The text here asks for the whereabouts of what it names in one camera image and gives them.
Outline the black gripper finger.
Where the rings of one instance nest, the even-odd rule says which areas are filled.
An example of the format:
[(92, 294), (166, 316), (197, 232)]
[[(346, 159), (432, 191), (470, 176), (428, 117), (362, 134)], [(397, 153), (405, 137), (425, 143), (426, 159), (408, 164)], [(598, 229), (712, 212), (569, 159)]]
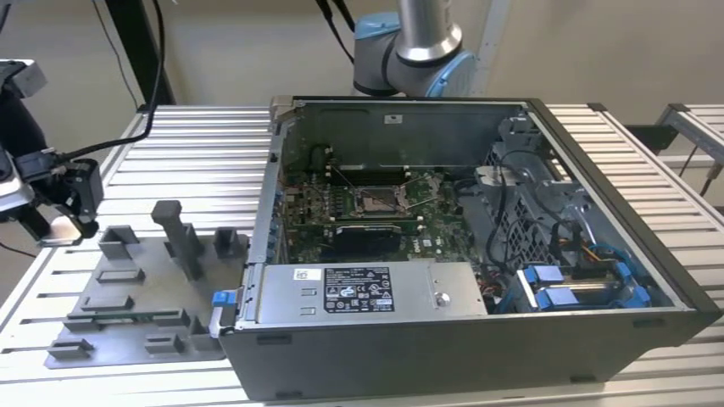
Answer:
[(38, 205), (29, 203), (18, 206), (10, 211), (10, 218), (20, 223), (34, 243), (44, 246), (44, 238), (50, 232), (50, 225), (38, 211)]
[(90, 238), (98, 231), (97, 208), (104, 198), (100, 166), (94, 159), (77, 159), (65, 166), (61, 177), (66, 217), (80, 236)]

